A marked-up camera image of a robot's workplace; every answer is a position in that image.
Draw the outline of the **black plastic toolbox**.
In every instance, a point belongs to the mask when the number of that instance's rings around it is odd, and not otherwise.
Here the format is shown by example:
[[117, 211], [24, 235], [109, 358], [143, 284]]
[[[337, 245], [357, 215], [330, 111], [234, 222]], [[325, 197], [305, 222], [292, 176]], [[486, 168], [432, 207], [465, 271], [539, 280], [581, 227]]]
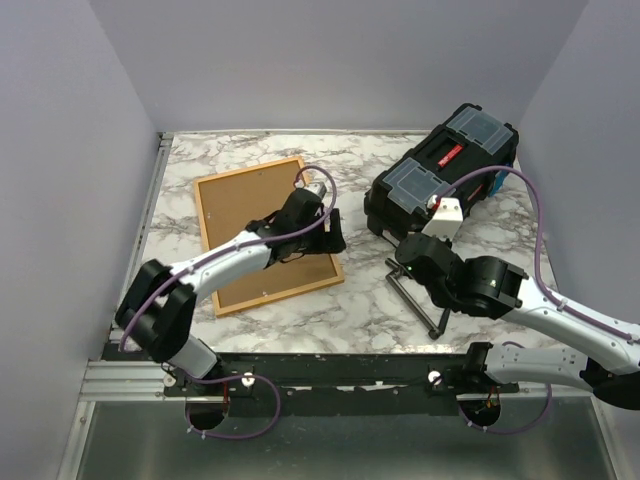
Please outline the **black plastic toolbox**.
[[519, 133], [509, 123], [464, 103], [396, 163], [382, 171], [364, 197], [367, 228], [397, 240], [422, 230], [432, 217], [427, 200], [478, 169], [516, 159]]

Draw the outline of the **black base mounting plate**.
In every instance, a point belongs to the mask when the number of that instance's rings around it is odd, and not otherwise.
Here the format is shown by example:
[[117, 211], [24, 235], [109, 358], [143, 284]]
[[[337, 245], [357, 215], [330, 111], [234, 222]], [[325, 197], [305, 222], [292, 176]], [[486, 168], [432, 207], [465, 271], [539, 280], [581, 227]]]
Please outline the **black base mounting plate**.
[[206, 384], [175, 371], [164, 392], [232, 417], [449, 416], [458, 396], [499, 390], [486, 373], [488, 350], [480, 343], [466, 354], [222, 353]]

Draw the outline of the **aluminium extrusion rail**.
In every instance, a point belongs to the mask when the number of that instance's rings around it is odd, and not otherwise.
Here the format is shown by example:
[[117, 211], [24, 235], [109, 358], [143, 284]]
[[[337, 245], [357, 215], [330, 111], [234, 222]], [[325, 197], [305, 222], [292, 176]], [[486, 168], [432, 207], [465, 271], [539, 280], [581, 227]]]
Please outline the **aluminium extrusion rail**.
[[164, 399], [165, 372], [152, 362], [91, 361], [81, 384], [85, 402], [151, 402]]

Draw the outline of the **grey metal clamp tool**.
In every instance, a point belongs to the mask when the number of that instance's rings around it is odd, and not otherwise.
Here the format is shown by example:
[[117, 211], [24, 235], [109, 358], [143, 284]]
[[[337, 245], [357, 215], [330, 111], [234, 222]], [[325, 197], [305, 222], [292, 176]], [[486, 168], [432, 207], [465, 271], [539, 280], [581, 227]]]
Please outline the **grey metal clamp tool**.
[[385, 265], [390, 269], [385, 279], [392, 290], [402, 300], [404, 305], [416, 316], [420, 323], [427, 329], [428, 336], [432, 340], [438, 340], [446, 331], [451, 310], [444, 309], [438, 322], [435, 322], [416, 299], [404, 288], [400, 279], [407, 277], [408, 273], [391, 258], [385, 259]]

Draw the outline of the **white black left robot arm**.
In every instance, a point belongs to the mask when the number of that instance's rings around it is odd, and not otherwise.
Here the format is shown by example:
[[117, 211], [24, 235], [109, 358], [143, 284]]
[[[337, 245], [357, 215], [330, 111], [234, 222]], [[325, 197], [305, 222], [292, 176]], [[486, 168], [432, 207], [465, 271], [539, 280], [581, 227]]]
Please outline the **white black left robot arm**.
[[209, 252], [173, 265], [144, 263], [115, 315], [123, 330], [119, 350], [131, 340], [154, 362], [186, 373], [197, 393], [214, 393], [222, 372], [216, 353], [191, 333], [196, 306], [234, 281], [291, 256], [342, 252], [340, 215], [324, 204], [325, 194], [321, 182], [298, 187], [280, 209], [249, 222]]

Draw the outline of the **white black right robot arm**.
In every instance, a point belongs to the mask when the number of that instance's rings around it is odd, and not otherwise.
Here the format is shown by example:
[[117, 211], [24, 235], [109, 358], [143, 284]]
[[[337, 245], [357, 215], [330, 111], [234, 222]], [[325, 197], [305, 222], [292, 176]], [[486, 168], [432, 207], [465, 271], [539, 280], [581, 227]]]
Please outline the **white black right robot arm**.
[[480, 392], [497, 384], [572, 386], [614, 407], [639, 407], [639, 326], [563, 299], [554, 304], [523, 269], [494, 256], [462, 259], [424, 234], [402, 240], [395, 260], [432, 302], [470, 317], [500, 319], [560, 342], [551, 349], [493, 346], [460, 367], [460, 379]]

